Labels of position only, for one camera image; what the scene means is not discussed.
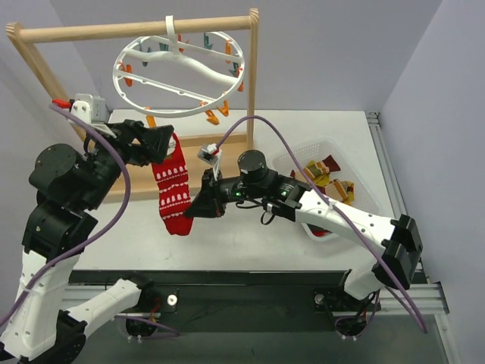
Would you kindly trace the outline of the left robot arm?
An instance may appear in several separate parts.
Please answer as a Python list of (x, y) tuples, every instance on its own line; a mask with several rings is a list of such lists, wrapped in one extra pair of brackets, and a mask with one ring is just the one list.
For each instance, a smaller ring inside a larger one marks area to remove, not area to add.
[(2, 319), (2, 360), (73, 362), (89, 336), (128, 309), (158, 310), (153, 283), (136, 273), (84, 304), (62, 309), (71, 272), (87, 243), (102, 235), (90, 212), (97, 209), (129, 165), (162, 162), (174, 129), (147, 128), (140, 121), (112, 124), (110, 134), (80, 153), (59, 143), (36, 159), (29, 182), (36, 188), (22, 244), (22, 274), (16, 302)]

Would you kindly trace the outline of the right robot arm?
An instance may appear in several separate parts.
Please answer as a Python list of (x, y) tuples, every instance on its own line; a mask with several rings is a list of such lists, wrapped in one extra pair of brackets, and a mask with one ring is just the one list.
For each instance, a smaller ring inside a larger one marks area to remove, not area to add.
[(271, 170), (264, 154), (254, 149), (238, 158), (239, 176), (224, 178), (219, 169), (221, 155), (215, 145), (199, 151), (198, 157), (210, 167), (202, 175), (201, 190), (186, 217), (220, 218), (227, 204), (251, 202), (271, 217), (322, 228), (363, 246), (374, 261), (351, 269), (337, 288), (336, 300), (344, 309), (355, 308), (383, 287), (410, 288), (423, 249), (412, 217), (383, 217), (328, 198), (308, 184)]

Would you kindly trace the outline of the maroon striped beige sock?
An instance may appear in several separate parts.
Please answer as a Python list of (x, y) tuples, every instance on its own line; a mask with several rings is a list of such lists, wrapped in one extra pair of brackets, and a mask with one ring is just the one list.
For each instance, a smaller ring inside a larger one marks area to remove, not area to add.
[(355, 186), (351, 181), (335, 179), (323, 188), (323, 194), (350, 206), (355, 200)]

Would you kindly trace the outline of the white round clip hanger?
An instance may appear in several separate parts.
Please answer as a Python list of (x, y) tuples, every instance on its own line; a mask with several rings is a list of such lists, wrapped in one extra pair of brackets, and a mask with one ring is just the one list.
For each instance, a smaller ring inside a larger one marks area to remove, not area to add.
[(163, 36), (141, 36), (117, 56), (112, 80), (117, 94), (138, 111), (161, 118), (205, 114), (219, 123), (228, 116), (229, 99), (244, 89), (246, 60), (239, 43), (224, 32), (204, 32), (192, 44), (176, 33), (167, 16)]

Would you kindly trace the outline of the red white patterned sock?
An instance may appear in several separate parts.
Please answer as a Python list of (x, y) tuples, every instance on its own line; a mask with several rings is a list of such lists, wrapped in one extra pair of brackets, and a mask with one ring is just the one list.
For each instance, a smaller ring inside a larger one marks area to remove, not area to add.
[(171, 141), (172, 153), (161, 164), (151, 164), (158, 187), (158, 211), (170, 235), (187, 236), (193, 223), (193, 218), (185, 216), (191, 205), (188, 168), (175, 133)]

